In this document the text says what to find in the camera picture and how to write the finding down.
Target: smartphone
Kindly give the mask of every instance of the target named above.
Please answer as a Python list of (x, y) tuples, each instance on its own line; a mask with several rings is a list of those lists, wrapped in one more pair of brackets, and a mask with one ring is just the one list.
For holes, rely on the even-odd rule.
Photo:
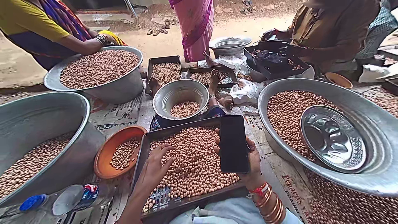
[(220, 117), (220, 160), (223, 173), (249, 173), (249, 147), (243, 116)]

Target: woman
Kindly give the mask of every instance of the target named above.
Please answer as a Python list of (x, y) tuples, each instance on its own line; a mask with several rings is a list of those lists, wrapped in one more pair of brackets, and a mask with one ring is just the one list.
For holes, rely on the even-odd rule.
[(4, 0), (0, 29), (46, 70), (77, 53), (93, 54), (111, 42), (125, 45), (109, 31), (90, 30), (60, 0)]
[(213, 0), (169, 0), (177, 14), (185, 62), (204, 60), (213, 33)]
[[(250, 148), (249, 174), (238, 174), (249, 190), (252, 202), (247, 198), (230, 198), (225, 201), (209, 204), (205, 207), (203, 213), (194, 223), (273, 223), (273, 224), (300, 224), (302, 223), (295, 215), (287, 210), (279, 197), (272, 193), (271, 186), (265, 181), (260, 171), (260, 156), (253, 141), (246, 138)], [(169, 159), (162, 166), (161, 159), (168, 150), (174, 150), (175, 147), (169, 145), (160, 145), (149, 155), (144, 169), (142, 170), (134, 191), (120, 217), (117, 224), (138, 224), (140, 223), (141, 211), (147, 198), (156, 186), (160, 183), (167, 170), (175, 160)], [(198, 216), (198, 213), (189, 211), (181, 214), (171, 224), (192, 223), (192, 219)]]

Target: person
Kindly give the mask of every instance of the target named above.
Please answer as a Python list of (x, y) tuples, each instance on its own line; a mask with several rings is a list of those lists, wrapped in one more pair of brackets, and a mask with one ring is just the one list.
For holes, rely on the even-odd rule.
[(110, 43), (126, 45), (109, 31), (91, 30), (60, 0), (4, 0), (0, 30), (46, 70), (78, 53), (90, 55)]
[(384, 65), (384, 61), (375, 59), (375, 55), (383, 40), (398, 28), (398, 21), (391, 14), (391, 11), (395, 9), (392, 8), (392, 5), (397, 7), (396, 2), (394, 0), (381, 0), (380, 12), (369, 26), (365, 48), (355, 56), (359, 64)]
[[(247, 137), (246, 141), (250, 148), (250, 173), (238, 175), (249, 190), (252, 199), (229, 198), (225, 201), (209, 204), (204, 210), (200, 209), (200, 213), (206, 213), (207, 216), (200, 217), (200, 220), (195, 223), (302, 223), (299, 218), (283, 206), (279, 197), (272, 192), (272, 187), (265, 181), (261, 173), (260, 156), (255, 143)], [(176, 158), (169, 159), (163, 166), (161, 160), (168, 150), (174, 149), (175, 147), (169, 145), (160, 145), (152, 150), (117, 224), (141, 223), (141, 212), (146, 200)], [(214, 148), (215, 153), (218, 154), (219, 151), (219, 148)], [(179, 215), (170, 224), (192, 223), (192, 219), (195, 220), (192, 212)]]
[(368, 27), (379, 11), (379, 0), (308, 0), (286, 31), (272, 29), (261, 39), (276, 35), (290, 42), (284, 47), (322, 73), (354, 71), (357, 65), (352, 61), (364, 48)]
[(169, 0), (182, 34), (185, 62), (204, 60), (213, 33), (213, 0)]

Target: bracelet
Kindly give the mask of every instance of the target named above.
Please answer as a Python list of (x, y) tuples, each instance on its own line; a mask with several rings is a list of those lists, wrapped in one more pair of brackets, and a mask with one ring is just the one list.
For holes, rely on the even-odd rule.
[(106, 37), (104, 35), (96, 35), (94, 37), (94, 39), (96, 39), (97, 41), (99, 41), (103, 47), (107, 46), (109, 44), (108, 40), (106, 39)]

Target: hand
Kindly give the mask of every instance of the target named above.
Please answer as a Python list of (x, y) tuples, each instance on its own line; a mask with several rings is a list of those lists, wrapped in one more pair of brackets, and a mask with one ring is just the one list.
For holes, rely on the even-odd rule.
[(263, 33), (263, 36), (261, 37), (261, 41), (267, 41), (269, 38), (272, 37), (272, 35), (275, 35), (278, 33), (277, 29), (270, 29), (267, 32)]
[(300, 56), (302, 56), (302, 50), (303, 49), (304, 49), (304, 47), (300, 47), (300, 46), (297, 46), (297, 45), (291, 45), (289, 43), (282, 42), (280, 47), (279, 47), (279, 52), (282, 55), (290, 54), (290, 55), (294, 55), (294, 56), (300, 57)]
[[(217, 132), (217, 134), (220, 135), (220, 130), (218, 128), (216, 128), (215, 131)], [(261, 174), (260, 154), (256, 148), (256, 145), (248, 137), (246, 137), (246, 142), (250, 148), (249, 152), (250, 173), (248, 174), (238, 173), (238, 176), (243, 180), (243, 182), (246, 185), (246, 188), (252, 191), (258, 187), (261, 187), (261, 185), (265, 183), (265, 180)], [(219, 143), (220, 143), (220, 138), (216, 138), (216, 144), (218, 145)], [(220, 148), (215, 147), (214, 152), (217, 153), (218, 155), (220, 152)]]
[(146, 192), (147, 195), (149, 195), (150, 192), (158, 186), (176, 158), (173, 157), (169, 159), (164, 166), (162, 166), (161, 160), (167, 151), (174, 149), (176, 148), (169, 145), (160, 145), (152, 150), (144, 164), (144, 168), (141, 171), (134, 191), (137, 190), (140, 194)]
[(114, 43), (115, 45), (118, 45), (117, 41), (111, 35), (105, 33), (101, 35), (103, 35), (109, 43)]

